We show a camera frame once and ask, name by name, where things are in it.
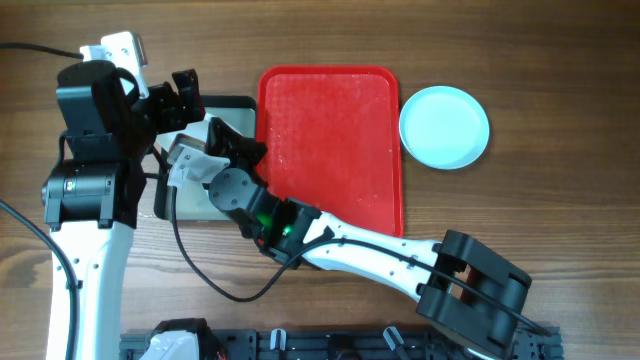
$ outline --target wood grain surface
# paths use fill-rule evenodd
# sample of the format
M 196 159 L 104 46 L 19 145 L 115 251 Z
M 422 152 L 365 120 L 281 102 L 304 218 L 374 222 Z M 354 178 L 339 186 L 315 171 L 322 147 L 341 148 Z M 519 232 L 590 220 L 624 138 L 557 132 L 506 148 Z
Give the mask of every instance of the wood grain surface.
M 470 92 L 492 138 L 460 171 L 405 154 L 406 237 L 467 232 L 534 279 L 524 314 L 560 326 L 568 359 L 640 358 L 640 3 L 632 1 L 5 1 L 0 41 L 76 50 L 129 29 L 149 84 L 195 68 L 202 94 L 256 97 L 277 64 L 377 64 L 402 101 L 431 85 Z M 56 75 L 70 59 L 0 51 L 0 198 L 42 229 L 40 188 L 64 122 Z M 153 160 L 145 167 L 155 169 Z M 423 325 L 401 293 L 345 273 L 285 274 L 264 298 L 227 301 L 153 215 L 150 181 L 124 279 L 122 332 L 165 319 L 212 327 Z M 182 225 L 201 268 L 250 295 L 277 265 L 237 228 Z M 0 359 L 44 357 L 51 254 L 0 214 Z

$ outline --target white robotic arm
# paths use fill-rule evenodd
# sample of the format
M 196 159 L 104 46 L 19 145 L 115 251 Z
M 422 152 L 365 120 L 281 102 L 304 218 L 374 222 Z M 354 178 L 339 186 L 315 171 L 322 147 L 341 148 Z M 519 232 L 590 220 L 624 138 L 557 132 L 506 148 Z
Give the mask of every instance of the white robotic arm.
M 97 221 L 70 221 L 51 238 L 71 261 L 79 284 L 76 359 L 117 359 L 122 280 L 133 229 L 119 222 L 99 229 Z M 69 325 L 67 278 L 54 256 L 47 360 L 64 360 Z
M 308 244 L 320 237 L 326 228 L 331 229 L 336 238 L 361 240 L 378 245 L 422 263 L 434 266 L 438 254 L 433 251 L 435 240 L 406 240 L 379 234 L 349 225 L 335 216 L 323 212 L 314 220 L 303 242 Z M 396 288 L 416 302 L 420 300 L 417 289 L 430 277 L 430 272 L 422 268 L 398 261 L 397 258 L 352 244 L 329 244 L 309 250 L 305 260 L 323 270 L 340 270 L 364 276 L 373 281 Z

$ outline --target black mounting rail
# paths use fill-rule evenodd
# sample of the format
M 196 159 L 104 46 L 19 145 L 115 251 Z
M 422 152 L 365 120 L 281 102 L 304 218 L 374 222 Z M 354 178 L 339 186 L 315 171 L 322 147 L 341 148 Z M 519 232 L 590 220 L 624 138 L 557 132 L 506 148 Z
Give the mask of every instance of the black mounting rail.
M 206 326 L 204 319 L 189 319 Z M 120 360 L 138 360 L 149 347 L 149 341 L 161 331 L 175 329 L 163 322 L 159 328 L 145 334 L 122 335 Z M 564 360 L 562 337 L 558 328 L 547 328 L 553 336 L 532 334 L 524 328 L 515 331 L 513 345 L 505 359 Z M 272 333 L 256 330 L 212 330 L 216 344 L 224 349 L 227 360 L 394 360 L 383 338 L 383 328 L 377 331 L 291 331 L 286 333 L 284 350 L 272 350 Z M 403 331 L 403 349 L 410 360 L 475 360 L 479 359 L 436 330 Z M 201 359 L 216 359 L 214 354 L 200 354 Z

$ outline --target green led light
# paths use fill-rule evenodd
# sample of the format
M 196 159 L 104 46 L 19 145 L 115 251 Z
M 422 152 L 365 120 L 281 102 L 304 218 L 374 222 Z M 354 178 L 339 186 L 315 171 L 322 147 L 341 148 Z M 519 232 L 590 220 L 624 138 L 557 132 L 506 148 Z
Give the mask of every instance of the green led light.
M 258 221 L 262 223 L 262 225 L 268 228 L 270 228 L 273 225 L 273 222 L 271 221 L 271 217 L 267 214 L 258 214 L 256 217 L 258 218 Z

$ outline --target light blue plate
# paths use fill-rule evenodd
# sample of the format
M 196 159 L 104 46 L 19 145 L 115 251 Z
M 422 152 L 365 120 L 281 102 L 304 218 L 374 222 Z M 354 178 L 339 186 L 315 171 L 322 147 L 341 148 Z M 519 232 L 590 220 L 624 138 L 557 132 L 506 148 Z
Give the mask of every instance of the light blue plate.
M 453 170 L 474 162 L 489 142 L 489 119 L 466 92 L 433 86 L 415 93 L 400 113 L 400 139 L 421 163 Z

